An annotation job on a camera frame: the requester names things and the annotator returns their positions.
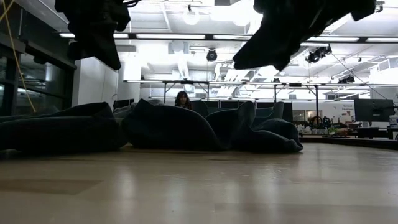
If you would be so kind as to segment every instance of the wire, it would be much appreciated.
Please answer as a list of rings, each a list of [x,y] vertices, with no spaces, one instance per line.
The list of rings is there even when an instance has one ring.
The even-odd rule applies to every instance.
[[[0,17],[0,22],[4,19],[4,16],[7,15],[8,11],[10,10],[10,8],[11,8],[12,4],[14,3],[14,1],[15,0],[11,0],[10,5],[7,7],[7,9],[6,9],[6,7],[4,7],[4,13]]]
[[[346,66],[343,62],[341,62],[341,60],[340,60],[339,58],[336,57],[336,55],[334,55],[333,53],[331,53],[331,54],[334,56],[334,58],[337,59],[337,61],[339,61],[339,63],[340,63],[342,66],[344,66],[344,67],[347,69],[347,71],[350,72],[350,74],[352,74],[353,76],[355,76],[359,81],[361,81],[363,84],[365,84],[365,85],[366,85],[367,87],[369,87],[371,90],[373,90],[375,93],[377,93],[378,95],[380,95],[381,97],[383,97],[385,100],[390,100],[390,99],[387,99],[385,96],[383,96],[381,93],[379,93],[377,90],[375,90],[374,88],[372,88],[369,84],[367,84],[366,82],[364,82],[362,79],[360,79],[357,75],[355,75],[349,68],[347,68],[347,66]]]
[[[3,2],[2,6],[3,6],[3,8],[4,8],[4,12],[5,12],[5,16],[6,16],[6,22],[7,22],[8,33],[9,33],[9,35],[10,35],[10,41],[11,41],[12,51],[14,52],[14,57],[15,57],[15,61],[16,61],[16,63],[17,63],[18,72],[19,72],[19,75],[21,76],[22,84],[23,84],[23,86],[24,86],[24,88],[25,88],[26,95],[27,95],[27,99],[29,100],[30,106],[32,107],[33,112],[36,113],[35,106],[34,106],[33,103],[32,103],[32,100],[31,100],[31,98],[30,98],[30,96],[29,96],[29,93],[28,93],[27,88],[26,88],[26,85],[25,85],[24,76],[22,75],[22,72],[21,72],[21,66],[19,65],[17,52],[16,52],[16,50],[15,50],[14,40],[12,39],[12,33],[11,33],[10,22],[9,22],[9,20],[8,20],[8,15],[7,15],[7,12],[6,12],[6,11],[7,11],[7,10],[6,10],[6,3]]]
[[[130,0],[127,2],[124,2],[123,4],[127,7],[134,7],[138,4],[138,2],[140,2],[141,0]]]

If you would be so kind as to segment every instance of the person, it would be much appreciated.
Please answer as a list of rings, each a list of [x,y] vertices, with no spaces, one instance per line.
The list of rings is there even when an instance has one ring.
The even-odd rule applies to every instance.
[[[175,106],[192,110],[191,101],[189,100],[188,94],[185,91],[181,91],[177,94]]]

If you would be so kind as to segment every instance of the computer monitor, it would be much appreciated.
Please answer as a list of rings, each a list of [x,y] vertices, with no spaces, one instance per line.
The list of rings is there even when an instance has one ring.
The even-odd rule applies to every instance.
[[[383,99],[354,99],[355,120],[389,122],[394,115],[394,102]]]

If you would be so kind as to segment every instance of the ceiling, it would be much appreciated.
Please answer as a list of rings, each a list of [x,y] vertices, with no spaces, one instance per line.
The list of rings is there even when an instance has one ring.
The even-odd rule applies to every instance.
[[[16,2],[58,31],[68,32],[65,16],[55,12],[53,6],[55,0],[16,0]],[[323,35],[398,36],[398,1],[385,0],[385,2],[382,12],[358,22],[347,15],[327,28]],[[214,0],[189,1],[189,3],[198,15],[187,13],[188,2],[184,0],[141,1],[129,10],[131,22],[125,32],[252,34],[261,20],[261,16],[253,13],[251,0],[240,0],[228,7],[215,6]],[[190,25],[189,23],[194,20],[197,20],[197,23]],[[159,79],[162,75],[171,74],[173,70],[181,72],[181,60],[186,63],[189,71],[216,72],[217,65],[228,63],[243,44],[243,42],[215,41],[184,42],[188,45],[188,54],[183,56],[170,54],[170,41],[166,40],[117,40],[116,44],[135,45],[142,65],[142,74],[151,78],[156,78],[158,74]],[[206,55],[209,48],[216,49],[217,61],[207,62]],[[331,81],[331,77],[343,74],[349,68],[356,75],[366,78],[369,76],[370,67],[386,58],[398,56],[396,44],[331,44],[331,48],[335,56],[328,55],[318,63],[309,65],[305,62],[305,57],[313,48],[302,47],[301,51],[292,57],[290,65],[282,73],[275,75],[285,82],[307,82],[308,80],[327,82]]]

